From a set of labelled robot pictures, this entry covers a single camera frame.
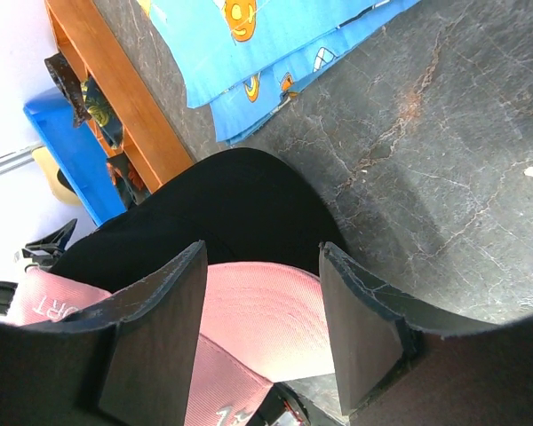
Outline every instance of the cartoon face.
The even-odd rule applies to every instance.
[[[219,6],[223,3],[221,12],[231,29],[231,34],[237,42],[246,42],[251,39],[257,26],[257,0],[215,0]]]
[[[245,93],[250,102],[254,102],[259,97],[259,78],[260,74],[257,74],[249,79],[251,84],[247,84],[247,82],[243,83],[245,86]]]
[[[281,81],[281,91],[287,91],[292,84],[294,84],[294,79],[290,73],[286,73]]]
[[[292,78],[291,73],[286,73],[281,81],[281,91],[282,93],[288,93],[291,99],[294,99],[298,96],[298,93],[295,91],[289,91],[289,88],[294,84],[294,79]]]

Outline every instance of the white wall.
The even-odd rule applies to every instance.
[[[42,171],[31,162],[0,176],[0,280],[18,280],[14,253],[77,218],[70,243],[83,238],[95,225],[83,207],[59,202]]]
[[[44,59],[56,51],[44,0],[0,0],[0,156],[38,141],[22,108],[53,87]]]
[[[44,59],[56,51],[44,0],[0,0],[0,156],[39,141],[22,108],[54,87]],[[77,238],[94,229],[82,207],[66,206],[53,197],[35,163],[2,175],[0,280],[16,280],[16,250],[74,217],[79,219]]]

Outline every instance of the orange cartoon character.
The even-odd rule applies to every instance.
[[[214,0],[237,42],[247,42],[257,26],[257,0]]]
[[[288,91],[290,87],[294,84],[294,79],[292,78],[291,73],[286,73],[281,81],[281,91],[282,93],[288,92],[291,98],[296,98],[298,94],[295,91]]]

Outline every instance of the pink fabric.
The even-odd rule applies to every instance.
[[[51,275],[37,268],[29,269],[24,278],[16,288],[8,311],[8,319],[16,326],[63,320],[72,312],[110,296],[103,289]]]
[[[61,320],[110,294],[32,269],[8,313],[21,326]],[[243,426],[273,382],[333,372],[317,279],[279,264],[209,267],[186,426]]]

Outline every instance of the yellow object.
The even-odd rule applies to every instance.
[[[214,0],[237,42],[247,42],[255,33],[257,0]]]
[[[55,162],[55,159],[52,157],[46,147],[43,146],[32,151],[32,157],[34,157],[34,161],[45,174],[47,183],[50,186],[55,198],[64,204],[69,204],[71,206],[81,205],[79,197],[69,191],[57,179],[57,173],[60,170],[60,166],[57,165],[57,162]]]
[[[96,99],[87,106],[87,112],[95,119],[100,127],[105,127],[110,122],[110,105],[106,101]]]
[[[251,85],[248,85],[246,82],[244,83],[245,93],[250,102],[254,102],[259,97],[259,78],[260,73],[251,77]]]
[[[146,15],[150,16],[150,6],[152,5],[152,0],[137,0],[140,4],[142,10]]]

